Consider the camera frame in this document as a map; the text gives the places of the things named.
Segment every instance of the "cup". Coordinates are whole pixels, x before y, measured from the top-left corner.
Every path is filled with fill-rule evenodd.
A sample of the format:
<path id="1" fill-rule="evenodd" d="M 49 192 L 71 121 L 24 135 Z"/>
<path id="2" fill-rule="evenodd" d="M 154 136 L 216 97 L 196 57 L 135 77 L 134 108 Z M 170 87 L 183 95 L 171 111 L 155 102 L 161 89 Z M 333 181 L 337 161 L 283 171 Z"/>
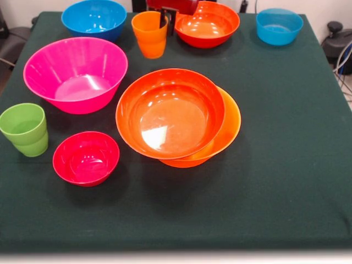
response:
<path id="1" fill-rule="evenodd" d="M 20 103 L 0 115 L 0 131 L 27 157 L 43 154 L 48 148 L 48 131 L 43 108 Z"/>
<path id="2" fill-rule="evenodd" d="M 139 49 L 148 59 L 157 59 L 164 54 L 168 18 L 165 16 L 166 23 L 160 28 L 160 15 L 157 11 L 145 11 L 134 16 L 131 22 Z"/>

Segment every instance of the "large orange bowl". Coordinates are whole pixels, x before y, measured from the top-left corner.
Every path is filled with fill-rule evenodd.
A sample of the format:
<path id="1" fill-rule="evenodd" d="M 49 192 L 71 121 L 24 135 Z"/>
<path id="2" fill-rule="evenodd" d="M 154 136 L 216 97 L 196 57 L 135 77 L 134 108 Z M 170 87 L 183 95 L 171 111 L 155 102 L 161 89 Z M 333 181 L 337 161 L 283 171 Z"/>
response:
<path id="1" fill-rule="evenodd" d="M 135 151 L 159 160 L 190 156 L 218 134 L 225 105 L 216 85 L 185 69 L 142 76 L 122 94 L 116 124 Z"/>
<path id="2" fill-rule="evenodd" d="M 160 160 L 166 165 L 177 168 L 190 168 L 206 162 L 211 157 L 226 149 L 236 138 L 241 127 L 241 113 L 235 100 L 218 87 L 225 101 L 225 120 L 214 140 L 201 151 L 181 159 Z"/>
<path id="3" fill-rule="evenodd" d="M 196 48 L 213 48 L 229 39 L 240 25 L 237 13 L 224 4 L 199 2 L 193 16 L 177 14 L 175 30 Z"/>

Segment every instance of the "magenta bowl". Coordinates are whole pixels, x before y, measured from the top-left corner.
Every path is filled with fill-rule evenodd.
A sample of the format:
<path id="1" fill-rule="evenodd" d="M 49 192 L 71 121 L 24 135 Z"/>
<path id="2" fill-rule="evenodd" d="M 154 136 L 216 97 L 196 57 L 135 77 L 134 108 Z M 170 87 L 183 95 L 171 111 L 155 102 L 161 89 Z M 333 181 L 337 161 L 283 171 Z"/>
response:
<path id="1" fill-rule="evenodd" d="M 53 42 L 27 61 L 27 87 L 70 114 L 88 114 L 106 106 L 128 67 L 117 45 L 95 37 L 73 37 Z"/>

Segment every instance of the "green cup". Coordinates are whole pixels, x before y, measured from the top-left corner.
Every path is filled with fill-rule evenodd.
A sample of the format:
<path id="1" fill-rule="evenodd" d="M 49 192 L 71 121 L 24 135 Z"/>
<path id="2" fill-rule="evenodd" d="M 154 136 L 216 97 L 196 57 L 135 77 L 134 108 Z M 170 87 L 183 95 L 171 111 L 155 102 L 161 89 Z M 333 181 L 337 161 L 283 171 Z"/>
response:
<path id="1" fill-rule="evenodd" d="M 45 112 L 34 103 L 20 103 L 0 115 L 0 131 L 27 157 L 43 154 L 48 148 Z"/>

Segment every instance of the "blue bowl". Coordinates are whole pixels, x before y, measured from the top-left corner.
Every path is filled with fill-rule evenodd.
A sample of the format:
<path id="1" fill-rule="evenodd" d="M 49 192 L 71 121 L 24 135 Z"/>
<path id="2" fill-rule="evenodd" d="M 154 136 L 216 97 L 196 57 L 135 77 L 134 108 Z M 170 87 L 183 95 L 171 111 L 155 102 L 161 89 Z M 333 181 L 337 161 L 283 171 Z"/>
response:
<path id="1" fill-rule="evenodd" d="M 270 45 L 290 44 L 302 27 L 303 19 L 286 9 L 266 9 L 257 15 L 258 37 Z"/>
<path id="2" fill-rule="evenodd" d="M 86 0 L 68 7 L 62 24 L 75 37 L 98 37 L 114 42 L 126 21 L 126 9 L 110 0 Z"/>

